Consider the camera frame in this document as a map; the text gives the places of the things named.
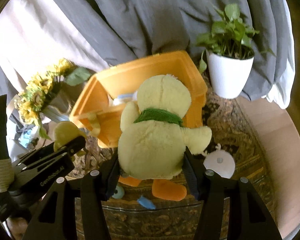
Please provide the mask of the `blue plastic toy piece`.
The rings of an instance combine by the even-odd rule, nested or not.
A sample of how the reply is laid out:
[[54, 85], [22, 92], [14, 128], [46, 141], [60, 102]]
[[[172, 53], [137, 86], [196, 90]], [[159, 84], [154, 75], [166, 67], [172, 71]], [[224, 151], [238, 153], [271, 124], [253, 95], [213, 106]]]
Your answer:
[[149, 210], [156, 209], [156, 206], [153, 204], [153, 202], [144, 196], [141, 196], [140, 198], [138, 198], [137, 202], [146, 209], [149, 209]]

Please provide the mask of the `white sheer curtain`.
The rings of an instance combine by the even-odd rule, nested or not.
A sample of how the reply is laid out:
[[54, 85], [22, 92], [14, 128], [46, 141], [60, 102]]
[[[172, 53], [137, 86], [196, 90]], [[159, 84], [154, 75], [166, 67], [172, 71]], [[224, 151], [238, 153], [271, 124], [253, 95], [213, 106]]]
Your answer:
[[0, 68], [21, 91], [60, 59], [95, 72], [111, 67], [53, 0], [10, 0], [0, 13]]

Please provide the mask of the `grey plush animal toy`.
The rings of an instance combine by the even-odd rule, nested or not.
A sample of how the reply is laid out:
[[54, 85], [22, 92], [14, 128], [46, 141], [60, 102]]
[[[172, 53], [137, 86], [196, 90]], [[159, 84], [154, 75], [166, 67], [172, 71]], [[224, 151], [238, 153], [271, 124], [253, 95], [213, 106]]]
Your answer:
[[120, 94], [113, 100], [112, 105], [118, 106], [124, 103], [128, 103], [130, 101], [136, 101], [137, 94], [138, 94], [137, 91], [135, 91], [134, 93]]

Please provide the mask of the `white ribbed plant pot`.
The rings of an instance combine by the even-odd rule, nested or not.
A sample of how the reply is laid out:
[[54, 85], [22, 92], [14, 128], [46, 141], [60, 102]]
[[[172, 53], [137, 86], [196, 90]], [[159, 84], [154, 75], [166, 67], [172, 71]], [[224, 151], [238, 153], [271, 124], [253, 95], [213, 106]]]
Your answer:
[[253, 61], [253, 57], [240, 60], [208, 53], [207, 67], [214, 93], [225, 99], [238, 97], [248, 80]]

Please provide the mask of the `yellow duck plush toy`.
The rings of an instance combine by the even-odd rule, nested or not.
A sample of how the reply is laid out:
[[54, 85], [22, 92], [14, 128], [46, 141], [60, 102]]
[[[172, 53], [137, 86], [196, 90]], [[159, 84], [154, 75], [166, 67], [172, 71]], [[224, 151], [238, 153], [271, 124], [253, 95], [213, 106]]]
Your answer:
[[141, 84], [137, 101], [128, 102], [121, 114], [120, 183], [137, 187], [151, 179], [154, 197], [175, 202], [186, 197], [186, 187], [172, 179], [182, 172], [185, 150], [198, 155], [212, 138], [207, 126], [183, 125], [191, 102], [189, 90], [171, 75], [153, 76]]

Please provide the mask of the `white round antler night light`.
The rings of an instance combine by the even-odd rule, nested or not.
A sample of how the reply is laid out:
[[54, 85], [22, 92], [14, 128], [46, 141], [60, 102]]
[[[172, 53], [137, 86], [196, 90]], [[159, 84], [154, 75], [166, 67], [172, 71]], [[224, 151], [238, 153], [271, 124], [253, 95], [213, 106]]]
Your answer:
[[235, 161], [232, 155], [221, 148], [218, 143], [216, 150], [211, 153], [204, 153], [203, 164], [207, 170], [213, 170], [223, 178], [230, 179], [235, 171]]

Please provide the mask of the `green potted plant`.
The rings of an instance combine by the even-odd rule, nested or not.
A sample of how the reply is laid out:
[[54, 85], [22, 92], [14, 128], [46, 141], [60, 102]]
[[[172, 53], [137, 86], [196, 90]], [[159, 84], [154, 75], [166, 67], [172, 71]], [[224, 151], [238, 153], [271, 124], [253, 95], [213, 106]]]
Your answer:
[[212, 7], [221, 19], [212, 22], [210, 31], [197, 35], [195, 46], [205, 48], [200, 56], [200, 73], [207, 69], [203, 57], [208, 53], [236, 60], [254, 57], [253, 37], [260, 33], [243, 21], [237, 3], [227, 4], [223, 10], [215, 5]]

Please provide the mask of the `grey curtain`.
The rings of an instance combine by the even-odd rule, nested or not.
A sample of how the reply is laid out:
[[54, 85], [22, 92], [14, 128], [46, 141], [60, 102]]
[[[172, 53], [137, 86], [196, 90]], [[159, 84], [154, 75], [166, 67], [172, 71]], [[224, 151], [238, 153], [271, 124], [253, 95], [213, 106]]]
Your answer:
[[[249, 100], [266, 98], [287, 108], [295, 76], [292, 23], [286, 0], [53, 0], [111, 66], [147, 55], [186, 50], [201, 55], [196, 37], [222, 8], [237, 3], [254, 37], [255, 59], [243, 88]], [[0, 68], [0, 95], [17, 94]]]

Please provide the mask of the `pale blue metal bucket vase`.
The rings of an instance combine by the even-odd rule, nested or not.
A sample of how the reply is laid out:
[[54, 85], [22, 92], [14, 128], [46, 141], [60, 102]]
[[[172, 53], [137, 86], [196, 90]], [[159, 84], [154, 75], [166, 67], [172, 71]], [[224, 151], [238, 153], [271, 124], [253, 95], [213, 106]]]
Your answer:
[[42, 114], [53, 122], [69, 121], [71, 112], [71, 100], [62, 90], [57, 96], [42, 110]]

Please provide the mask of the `sunflower bouquet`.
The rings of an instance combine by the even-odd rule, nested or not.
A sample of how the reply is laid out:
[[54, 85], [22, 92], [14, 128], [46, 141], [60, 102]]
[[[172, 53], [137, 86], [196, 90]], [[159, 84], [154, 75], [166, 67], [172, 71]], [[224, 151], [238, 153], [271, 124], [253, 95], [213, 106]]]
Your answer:
[[64, 85], [74, 87], [88, 81], [91, 76], [89, 69], [63, 58], [57, 64], [48, 66], [46, 71], [31, 77], [26, 88], [14, 100], [14, 107], [23, 124], [37, 126], [39, 136], [50, 139], [40, 114], [57, 97]]

